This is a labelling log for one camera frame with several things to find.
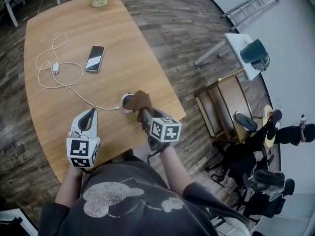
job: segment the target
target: wooden table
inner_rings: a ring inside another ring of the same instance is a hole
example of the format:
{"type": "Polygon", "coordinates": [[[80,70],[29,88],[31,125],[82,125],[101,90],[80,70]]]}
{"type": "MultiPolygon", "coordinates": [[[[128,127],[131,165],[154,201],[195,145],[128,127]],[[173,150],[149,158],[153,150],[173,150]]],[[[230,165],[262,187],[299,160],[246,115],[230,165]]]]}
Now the wooden table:
{"type": "MultiPolygon", "coordinates": [[[[88,0],[73,0],[47,10],[28,21],[25,39],[24,71],[31,117],[43,151],[59,181],[68,168],[66,138],[73,119],[91,108],[68,88],[45,89],[37,81],[36,57],[51,48],[61,34],[67,43],[56,50],[59,62],[76,62],[85,66],[93,45],[106,51],[99,73],[84,72],[73,86],[85,99],[105,108],[118,106],[125,93],[143,90],[154,107],[176,119],[185,112],[148,43],[121,0],[109,0],[105,7],[92,8],[88,0]]],[[[63,43],[60,38],[56,46],[63,43]]],[[[55,62],[52,52],[38,60],[55,62]]],[[[68,84],[76,81],[81,70],[62,65],[57,79],[68,84]]],[[[51,71],[41,73],[41,82],[55,86],[51,71]]],[[[129,148],[146,143],[147,136],[136,122],[136,114],[120,110],[98,110],[98,136],[101,140],[96,165],[129,148]]]]}

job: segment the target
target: charger plug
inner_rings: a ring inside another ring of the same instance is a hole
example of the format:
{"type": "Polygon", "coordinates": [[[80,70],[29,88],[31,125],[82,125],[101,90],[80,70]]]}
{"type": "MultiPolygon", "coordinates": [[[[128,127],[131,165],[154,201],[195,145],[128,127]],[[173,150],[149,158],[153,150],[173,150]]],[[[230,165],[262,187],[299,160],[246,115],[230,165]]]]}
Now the charger plug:
{"type": "Polygon", "coordinates": [[[58,62],[56,62],[53,65],[53,74],[57,74],[57,73],[59,73],[59,64],[58,64],[58,62]]]}

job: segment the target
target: wooden floor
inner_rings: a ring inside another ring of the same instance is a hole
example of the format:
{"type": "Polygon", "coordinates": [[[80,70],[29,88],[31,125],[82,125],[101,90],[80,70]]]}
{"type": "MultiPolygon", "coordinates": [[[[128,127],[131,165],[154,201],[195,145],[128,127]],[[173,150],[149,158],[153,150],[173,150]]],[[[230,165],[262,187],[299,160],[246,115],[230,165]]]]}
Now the wooden floor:
{"type": "MultiPolygon", "coordinates": [[[[193,65],[194,60],[223,39],[230,25],[220,19],[220,11],[210,0],[122,1],[187,114],[182,120],[181,140],[175,145],[182,163],[196,181],[208,186],[227,204],[233,203],[236,200],[232,191],[234,181],[227,179],[226,188],[221,188],[203,171],[206,165],[220,161],[221,156],[212,148],[212,140],[193,98],[201,88],[239,68],[232,52],[221,59],[211,56],[199,67],[193,65]]],[[[0,200],[16,202],[35,223],[39,221],[42,205],[54,199],[60,185],[38,142],[24,83],[26,23],[37,14],[40,2],[27,0],[25,5],[13,9],[19,22],[17,29],[7,15],[0,22],[0,200]]],[[[56,4],[56,0],[44,0],[40,12],[56,4]]],[[[244,75],[240,80],[253,114],[261,115],[264,105],[268,104],[262,80],[257,76],[248,81],[244,75]]],[[[137,148],[135,153],[145,158],[145,147],[137,148]]],[[[272,153],[275,154],[272,168],[278,169],[277,149],[272,153]]],[[[152,165],[163,176],[158,157],[152,160],[152,165]]]]}

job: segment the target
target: person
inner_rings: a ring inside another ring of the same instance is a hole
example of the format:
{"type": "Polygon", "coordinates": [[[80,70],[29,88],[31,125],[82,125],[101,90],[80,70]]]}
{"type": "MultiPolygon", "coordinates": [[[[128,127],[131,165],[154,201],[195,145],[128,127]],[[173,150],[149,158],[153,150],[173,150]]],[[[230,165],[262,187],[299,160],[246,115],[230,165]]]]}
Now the person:
{"type": "Polygon", "coordinates": [[[300,142],[310,143],[315,139],[315,124],[302,126],[290,126],[277,130],[275,144],[291,143],[298,146],[300,142]]]}
{"type": "Polygon", "coordinates": [[[82,184],[82,171],[70,166],[55,202],[42,209],[38,235],[250,235],[249,221],[193,182],[172,146],[160,158],[169,188],[133,154],[100,165],[82,184]]]}
{"type": "Polygon", "coordinates": [[[276,123],[282,118],[282,112],[279,109],[268,114],[268,120],[261,129],[259,129],[254,135],[246,138],[243,144],[233,145],[230,153],[232,158],[236,159],[240,157],[239,153],[234,151],[242,151],[242,156],[246,157],[249,153],[254,153],[255,151],[262,151],[264,149],[265,139],[272,140],[276,135],[276,123]]]}

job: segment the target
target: white cord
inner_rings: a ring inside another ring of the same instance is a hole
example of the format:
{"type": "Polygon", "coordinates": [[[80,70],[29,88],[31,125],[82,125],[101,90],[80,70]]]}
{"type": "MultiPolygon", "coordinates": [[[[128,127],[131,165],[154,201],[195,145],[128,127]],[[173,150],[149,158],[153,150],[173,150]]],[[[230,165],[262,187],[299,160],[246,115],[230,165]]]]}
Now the white cord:
{"type": "Polygon", "coordinates": [[[41,3],[40,3],[40,5],[39,5],[37,14],[39,14],[39,10],[40,10],[41,5],[43,4],[43,1],[44,1],[44,0],[41,0],[41,3]]]}
{"type": "Polygon", "coordinates": [[[78,67],[81,68],[81,77],[80,77],[76,82],[71,83],[71,84],[68,84],[68,85],[62,84],[62,83],[60,83],[60,82],[56,79],[56,77],[55,77],[55,75],[54,75],[54,73],[53,73],[53,67],[51,66],[51,63],[49,62],[49,60],[46,60],[46,61],[41,65],[40,68],[37,67],[37,60],[38,60],[38,58],[39,58],[42,54],[44,54],[44,53],[46,53],[46,52],[49,52],[49,51],[53,51],[53,53],[54,53],[54,55],[55,55],[55,57],[56,57],[56,61],[57,61],[57,63],[58,63],[58,57],[57,57],[57,55],[56,55],[55,50],[56,50],[56,49],[59,49],[59,48],[62,47],[62,46],[64,46],[65,43],[67,42],[67,40],[68,40],[68,37],[67,37],[66,35],[59,35],[58,37],[56,37],[56,38],[54,39],[54,41],[53,41],[53,43],[52,43],[52,48],[51,48],[51,49],[48,49],[48,50],[42,52],[40,55],[37,56],[36,61],[35,61],[35,67],[39,70],[39,71],[38,71],[38,83],[39,83],[43,88],[46,88],[46,89],[59,89],[59,88],[68,88],[68,89],[71,89],[71,90],[74,91],[82,100],[84,100],[86,103],[90,104],[90,105],[93,106],[93,107],[102,109],[102,110],[115,110],[115,109],[119,109],[120,107],[115,107],[115,108],[103,108],[103,107],[99,107],[99,106],[97,106],[97,105],[94,105],[94,104],[92,104],[91,102],[89,102],[89,101],[87,101],[86,99],[84,99],[76,90],[74,90],[73,88],[70,87],[70,86],[72,86],[72,85],[74,85],[74,84],[77,84],[77,83],[82,79],[82,77],[83,77],[83,68],[82,68],[82,66],[80,66],[79,64],[74,63],[74,62],[63,62],[63,63],[59,63],[59,65],[62,65],[62,64],[73,64],[73,65],[77,65],[78,67]],[[54,47],[54,42],[55,42],[56,39],[59,38],[59,37],[65,37],[65,42],[64,42],[61,46],[54,47]],[[49,63],[49,67],[43,68],[43,65],[44,65],[45,63],[49,63]],[[53,75],[53,78],[55,79],[55,81],[56,81],[60,86],[56,86],[56,87],[46,87],[46,86],[42,85],[42,83],[40,82],[40,79],[39,79],[39,75],[40,75],[40,72],[41,72],[42,70],[47,70],[47,69],[51,69],[51,73],[52,73],[52,75],[53,75]]]}

